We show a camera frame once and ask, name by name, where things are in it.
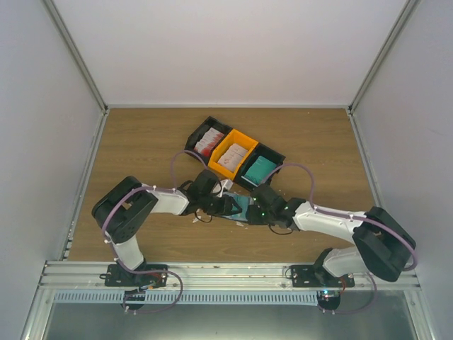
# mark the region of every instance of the metal corner post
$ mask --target metal corner post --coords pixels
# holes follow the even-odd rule
[[[63,41],[65,42],[69,53],[71,56],[74,58],[74,62],[76,63],[77,67],[79,68],[79,71],[82,74],[82,77],[85,79],[86,83],[88,84],[88,87],[91,90],[91,93],[93,94],[93,97],[95,100],[98,102],[99,107],[105,114],[107,111],[107,104],[105,104],[105,101],[103,100],[101,93],[96,86],[96,83],[93,80],[93,77],[90,74],[90,71],[88,70],[84,59],[82,58],[79,50],[77,49],[77,46],[75,42],[72,39],[71,34],[68,31],[68,28],[66,27],[66,24],[63,21],[62,16],[60,15],[57,6],[55,5],[53,0],[41,0],[41,2],[44,4],[44,7],[47,9],[47,12],[49,13],[50,18],[52,19],[53,23],[55,24],[59,34],[62,36]]]
[[[371,161],[368,157],[367,149],[365,147],[365,143],[362,138],[362,134],[360,133],[359,125],[351,113],[350,109],[346,110],[348,114],[349,121],[352,127],[352,131],[354,132],[355,141],[357,142],[357,148],[359,149],[360,158],[362,159],[363,167],[365,169],[365,173],[367,175],[369,188],[371,189],[371,193],[373,195],[373,200],[376,205],[379,207],[384,208],[384,201],[382,199],[381,191],[379,190],[379,186],[377,184],[376,176],[374,175],[374,170],[371,164]]]
[[[101,143],[105,123],[107,121],[107,117],[110,110],[107,109],[105,114],[102,114],[98,121],[98,126],[93,136],[93,141],[91,143],[91,148],[88,153],[88,159],[85,163],[85,169],[82,173],[81,180],[79,182],[79,187],[77,188],[76,199],[73,204],[72,208],[72,215],[71,219],[68,223],[67,231],[68,233],[65,235],[64,243],[59,248],[59,256],[58,259],[65,260],[69,255],[69,250],[71,249],[72,238],[74,236],[74,231],[76,229],[77,220],[79,219],[80,210],[82,208],[82,203],[84,202],[85,192],[88,187],[88,182],[90,180],[91,171],[93,170],[94,161],[96,160],[96,155],[98,153],[99,144]]]
[[[420,0],[407,0],[406,3],[404,4],[404,7],[401,10],[400,14],[398,15],[395,24],[391,28],[389,35],[387,36],[384,44],[382,45],[381,50],[377,54],[376,59],[374,59],[371,68],[369,69],[365,79],[360,85],[359,91],[352,100],[352,103],[350,105],[350,111],[352,114],[354,114],[355,109],[359,105],[359,102],[362,100],[362,97],[367,91],[368,86],[371,84],[378,69],[381,67],[382,62],[385,60],[386,56],[390,52],[390,49],[394,46],[396,39],[398,38],[398,36],[400,36],[409,18],[411,17],[411,14],[413,13],[413,11],[415,10],[416,6],[419,3]]]

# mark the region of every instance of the metal base plate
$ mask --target metal base plate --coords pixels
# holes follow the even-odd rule
[[[164,264],[147,264],[142,271],[153,271],[155,269],[168,270],[168,266]],[[107,273],[99,276],[105,279],[106,287],[142,287],[144,285],[150,285],[154,283],[154,288],[165,287],[167,282],[167,276],[161,277],[160,274],[156,276],[143,275],[140,276],[139,280],[136,279],[137,275],[130,274],[120,267],[118,264],[111,264],[107,267]]]
[[[325,285],[321,284],[318,278],[314,274],[314,268],[312,265],[294,265],[290,266],[291,269],[291,280],[292,286],[298,288],[317,288],[317,287],[326,287],[326,288],[342,288],[342,280],[333,278],[329,280]],[[351,288],[355,286],[354,278],[349,278],[348,275],[342,277],[346,288]]]

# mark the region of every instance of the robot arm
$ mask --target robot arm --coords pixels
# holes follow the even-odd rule
[[[218,183],[211,171],[204,170],[195,181],[188,181],[180,188],[153,186],[131,195],[126,204],[111,216],[105,229],[118,260],[132,271],[146,266],[136,233],[149,214],[188,215],[198,209],[211,216],[240,220],[250,225],[279,225],[294,231],[322,232],[355,244],[348,249],[323,251],[314,265],[321,284],[347,273],[364,271],[371,271],[386,281],[398,279],[410,252],[393,236],[362,220],[372,219],[385,224],[415,248],[413,239],[381,208],[373,207],[369,212],[347,212],[312,206],[301,198],[286,201],[268,184],[259,185],[251,192],[251,197],[220,195],[215,192]],[[100,200],[92,211],[99,226],[105,224],[122,198],[140,187],[144,184],[129,176]]]

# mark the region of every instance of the enclosure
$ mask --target enclosure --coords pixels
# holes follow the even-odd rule
[[[5,339],[449,338],[451,1],[19,0],[0,13]],[[174,308],[125,315],[92,209],[127,176],[175,188],[172,157],[195,150],[207,118],[223,137],[206,165],[230,193],[258,186],[259,156],[303,164],[317,205],[385,208],[417,242],[417,269],[372,276],[375,292],[350,273],[338,311],[372,306],[331,315],[324,288],[287,272],[347,240],[153,214],[138,245],[184,288],[165,277],[143,310],[181,291]],[[226,171],[233,143],[247,154]],[[175,166],[178,185],[203,169],[187,155]],[[309,199],[311,182],[288,167],[272,188]]]

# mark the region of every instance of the metal frame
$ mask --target metal frame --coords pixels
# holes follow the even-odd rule
[[[88,67],[86,67],[84,59],[82,58],[79,50],[77,49],[77,46],[73,41],[71,34],[69,33],[68,28],[66,27],[66,24],[64,23],[63,18],[58,11],[58,8],[55,6],[53,0],[41,0],[41,2],[47,9],[47,12],[49,13],[50,18],[57,27],[59,34],[62,36],[62,39],[66,44],[69,53],[74,58],[74,62],[79,68],[82,77],[88,84],[91,93],[93,94],[93,97],[98,102],[98,105],[101,108],[101,110],[105,113],[107,111],[107,105],[105,104],[105,101],[103,100],[101,93],[99,92],[99,89],[96,86],[96,83],[94,82],[90,71],[88,70]]]
[[[93,142],[90,147],[90,151],[88,153],[88,159],[85,164],[84,172],[82,173],[82,178],[79,183],[79,187],[77,188],[76,200],[74,201],[73,205],[73,213],[71,215],[71,219],[67,226],[67,236],[64,238],[64,244],[60,247],[59,253],[59,260],[63,261],[66,260],[69,255],[69,250],[72,246],[72,239],[74,236],[74,231],[76,229],[77,220],[79,219],[80,210],[82,208],[82,203],[84,202],[85,192],[88,187],[88,182],[90,180],[91,171],[93,170],[94,161],[96,160],[96,155],[98,153],[99,144],[101,143],[102,134],[104,131],[105,124],[107,122],[107,117],[110,110],[107,110],[105,114],[101,115],[98,121],[98,127],[96,128],[96,132],[93,136]]]
[[[367,175],[368,184],[373,195],[374,203],[379,207],[385,208],[384,200],[382,199],[381,191],[379,189],[379,185],[376,180],[376,175],[374,174],[374,169],[369,159],[368,152],[365,147],[365,142],[362,138],[362,133],[360,132],[359,125],[357,124],[354,115],[351,113],[349,109],[346,109],[346,113],[348,114],[352,131],[354,132],[355,141],[357,142],[357,148],[359,149],[360,158],[362,159],[363,167]]]
[[[360,85],[359,91],[352,100],[352,103],[349,107],[352,114],[354,114],[355,109],[359,105],[359,102],[362,100],[362,97],[364,96],[366,90],[368,89],[369,84],[371,83],[377,71],[381,67],[382,62],[385,60],[386,56],[390,52],[390,49],[394,46],[396,39],[403,31],[414,9],[419,3],[420,0],[407,0],[406,3],[404,4],[404,7],[401,10],[400,14],[398,15],[395,24],[391,28],[389,35],[387,36],[384,44],[382,45],[381,50],[377,54],[376,59],[374,59],[371,68],[369,69],[367,75],[365,76],[365,79]]]
[[[431,311],[426,303],[422,291],[409,290],[404,292],[409,313],[415,328],[415,335],[419,340],[438,339],[433,327]]]
[[[47,262],[41,275],[22,339],[41,340],[44,337],[54,302],[80,303],[88,302],[90,298],[93,298],[94,303],[118,303],[118,300],[122,298],[121,291],[130,288],[108,288],[99,278],[100,274],[107,271],[108,265],[113,263]],[[225,299],[222,301],[225,304],[315,305],[313,303],[314,294],[317,290],[324,289],[323,287],[293,288],[285,274],[289,266],[296,263],[171,262],[167,264],[169,270],[175,271],[183,279],[184,289],[187,293],[183,303],[218,304],[219,301],[214,300],[220,297]],[[411,303],[414,301],[414,297],[418,297],[420,293],[420,285],[413,271],[402,273],[400,279],[395,283],[382,281],[378,278],[376,278],[376,282],[379,290],[402,290],[406,292],[407,296],[411,297]],[[365,274],[355,274],[355,283],[356,286],[349,288],[349,290],[372,290],[372,284]],[[159,290],[149,293],[150,295],[156,293],[157,296],[163,297],[154,299],[149,297],[147,303],[160,303],[161,299],[168,300],[178,291],[178,281],[169,276],[165,288],[159,288]],[[198,296],[202,301],[190,300],[190,296]],[[247,297],[257,297],[260,300],[245,301]],[[420,340],[427,339],[431,338],[420,337]]]
[[[50,261],[42,272],[39,289],[121,289],[107,288],[99,278],[114,262]],[[317,291],[317,288],[293,288],[285,278],[289,266],[297,263],[205,263],[167,262],[170,271],[177,273],[184,282],[185,290],[240,290],[240,291]],[[375,278],[380,290],[420,290],[414,271],[403,272],[398,281],[386,282]],[[355,287],[349,290],[371,290],[367,274],[355,274]],[[173,276],[160,290],[179,290],[179,282]]]

